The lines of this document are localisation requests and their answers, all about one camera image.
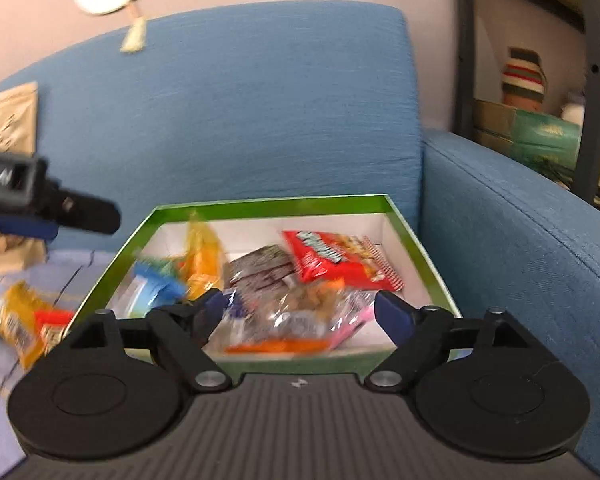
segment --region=blue sofa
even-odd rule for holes
[[[177,14],[66,49],[0,83],[40,84],[39,152],[67,187],[107,196],[115,250],[153,206],[388,193],[466,316],[509,309],[585,383],[578,452],[600,470],[600,213],[497,153],[421,128],[397,9],[279,2]]]

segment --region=yellow tassel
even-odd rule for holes
[[[132,54],[144,49],[146,43],[146,18],[140,16],[134,19],[131,27],[125,36],[125,41],[122,42],[120,52]]]

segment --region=black metal post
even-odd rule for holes
[[[458,2],[458,69],[454,133],[474,138],[475,17],[474,0]]]
[[[571,191],[592,203],[600,181],[600,0],[582,0],[587,46],[586,106]]]

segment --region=metal frame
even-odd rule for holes
[[[582,17],[555,0],[529,0],[583,30],[587,47],[587,105],[571,191],[592,203],[600,180],[600,0],[582,0]],[[458,0],[458,68],[454,132],[473,137],[474,0]]]

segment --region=sofa seam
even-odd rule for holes
[[[487,183],[487,179],[486,177],[479,173],[476,172],[479,176],[483,177],[483,180],[479,180],[478,177],[473,174],[472,172],[468,171],[466,167],[462,166],[461,164],[459,164],[457,161],[452,160],[451,157],[449,155],[447,155],[446,153],[442,152],[440,149],[434,147],[431,145],[431,143],[428,140],[425,140],[425,144],[427,146],[429,146],[432,150],[434,150],[436,153],[440,154],[441,156],[445,157],[446,160],[449,160],[453,165],[455,165],[456,167],[458,167],[460,170],[464,171],[466,174],[468,174],[470,177],[474,178],[475,180],[477,180],[478,182],[480,182],[481,184],[483,184],[486,188],[488,188],[489,190],[491,190],[492,192],[494,192],[496,195],[498,195],[499,197],[501,197],[505,202],[507,202],[510,206],[512,206],[513,208],[515,208],[517,211],[519,211],[520,213],[522,213],[525,217],[527,217],[529,220],[531,220],[535,225],[537,225],[538,227],[542,228],[551,238],[553,238],[556,242],[558,242],[562,247],[564,247],[569,253],[571,253],[583,266],[585,266],[590,272],[592,272],[599,280],[600,280],[600,272],[597,272],[596,269],[594,269],[591,264],[589,264],[588,262],[584,261],[582,259],[581,256],[579,256],[578,254],[576,254],[570,247],[568,247],[562,240],[560,240],[560,238],[556,237],[554,234],[552,234],[550,231],[548,231],[542,224],[538,223],[528,212],[524,211],[523,209],[521,209],[518,205],[516,205],[515,203],[513,203],[510,199],[510,197],[504,195],[505,191],[504,190],[496,190],[494,189],[492,186],[490,186]],[[554,227],[557,231],[560,231],[560,229],[558,229],[557,226],[555,226],[548,218],[546,218],[545,216],[542,216],[542,218],[548,223],[550,224],[552,227]],[[566,238],[568,238],[569,240],[573,241],[573,242],[577,242],[577,240],[574,240],[573,238],[569,237],[568,235],[565,235]]]

